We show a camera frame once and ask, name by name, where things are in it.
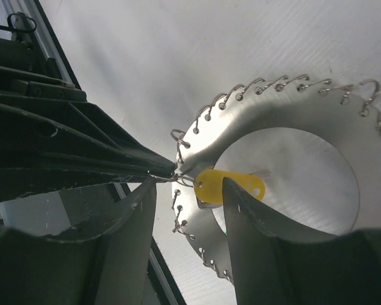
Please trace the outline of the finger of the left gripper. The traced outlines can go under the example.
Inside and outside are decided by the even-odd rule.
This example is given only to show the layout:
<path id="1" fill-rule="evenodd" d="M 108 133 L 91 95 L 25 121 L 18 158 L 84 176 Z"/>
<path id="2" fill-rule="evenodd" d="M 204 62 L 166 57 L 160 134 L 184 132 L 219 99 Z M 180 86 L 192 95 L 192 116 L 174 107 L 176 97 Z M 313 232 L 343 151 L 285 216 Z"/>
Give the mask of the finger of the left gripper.
<path id="1" fill-rule="evenodd" d="M 43 156 L 34 152 L 0 151 L 0 203 L 35 194 L 113 182 L 146 181 L 151 175 L 170 179 L 175 165 L 166 159 L 102 163 L 81 158 Z"/>

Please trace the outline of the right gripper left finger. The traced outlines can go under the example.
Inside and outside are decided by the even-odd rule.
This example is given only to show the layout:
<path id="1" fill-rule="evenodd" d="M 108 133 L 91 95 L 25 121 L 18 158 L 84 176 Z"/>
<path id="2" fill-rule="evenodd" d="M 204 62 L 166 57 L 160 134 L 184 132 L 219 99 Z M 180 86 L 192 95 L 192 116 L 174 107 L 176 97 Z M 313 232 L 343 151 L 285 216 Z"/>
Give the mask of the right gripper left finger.
<path id="1" fill-rule="evenodd" d="M 0 304 L 141 304 L 156 180 L 58 235 L 0 226 Z"/>

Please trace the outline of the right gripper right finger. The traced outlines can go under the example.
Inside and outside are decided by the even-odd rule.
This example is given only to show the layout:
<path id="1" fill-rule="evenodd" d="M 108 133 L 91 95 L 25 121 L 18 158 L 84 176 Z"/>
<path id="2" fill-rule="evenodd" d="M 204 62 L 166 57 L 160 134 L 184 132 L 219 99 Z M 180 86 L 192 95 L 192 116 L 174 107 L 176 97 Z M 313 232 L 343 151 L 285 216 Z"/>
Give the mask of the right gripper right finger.
<path id="1" fill-rule="evenodd" d="M 381 229 L 335 236 L 223 181 L 238 304 L 381 304 Z"/>

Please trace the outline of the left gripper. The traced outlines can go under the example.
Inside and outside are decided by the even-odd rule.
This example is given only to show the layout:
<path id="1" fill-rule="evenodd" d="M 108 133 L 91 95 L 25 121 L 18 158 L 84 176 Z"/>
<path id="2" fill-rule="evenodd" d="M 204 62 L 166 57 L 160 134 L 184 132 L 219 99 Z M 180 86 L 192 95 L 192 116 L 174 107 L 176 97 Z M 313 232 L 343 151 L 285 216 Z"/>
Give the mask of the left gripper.
<path id="1" fill-rule="evenodd" d="M 57 61 L 45 57 L 36 29 L 36 21 L 21 12 L 0 25 L 11 34 L 0 38 L 0 92 L 17 94 L 0 93 L 0 151 L 13 153 L 13 164 L 172 173 L 170 160 L 139 144 L 63 79 Z"/>

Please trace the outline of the yellow tag key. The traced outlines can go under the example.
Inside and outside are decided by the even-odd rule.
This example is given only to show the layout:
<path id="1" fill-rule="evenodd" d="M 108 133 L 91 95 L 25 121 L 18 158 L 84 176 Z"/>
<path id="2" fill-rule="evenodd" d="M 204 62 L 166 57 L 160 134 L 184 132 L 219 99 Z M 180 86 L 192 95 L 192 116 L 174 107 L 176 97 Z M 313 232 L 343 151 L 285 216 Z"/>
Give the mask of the yellow tag key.
<path id="1" fill-rule="evenodd" d="M 223 181 L 232 179 L 248 194 L 257 200 L 265 196 L 264 179 L 269 177 L 269 170 L 260 170 L 253 173 L 239 173 L 208 168 L 197 175 L 193 190 L 197 205 L 200 209 L 214 209 L 224 204 Z"/>

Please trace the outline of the metal disc with keyrings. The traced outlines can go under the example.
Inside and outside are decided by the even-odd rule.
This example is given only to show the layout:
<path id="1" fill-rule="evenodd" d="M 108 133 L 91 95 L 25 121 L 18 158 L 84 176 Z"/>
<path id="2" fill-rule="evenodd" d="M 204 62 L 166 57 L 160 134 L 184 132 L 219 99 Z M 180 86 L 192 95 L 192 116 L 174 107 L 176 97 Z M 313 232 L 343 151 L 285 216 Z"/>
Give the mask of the metal disc with keyrings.
<path id="1" fill-rule="evenodd" d="M 374 79 L 258 78 L 218 94 L 187 131 L 171 136 L 174 230 L 221 279 L 232 280 L 224 210 L 195 195 L 205 170 L 260 177 L 265 204 L 319 231 L 381 227 L 381 87 Z"/>

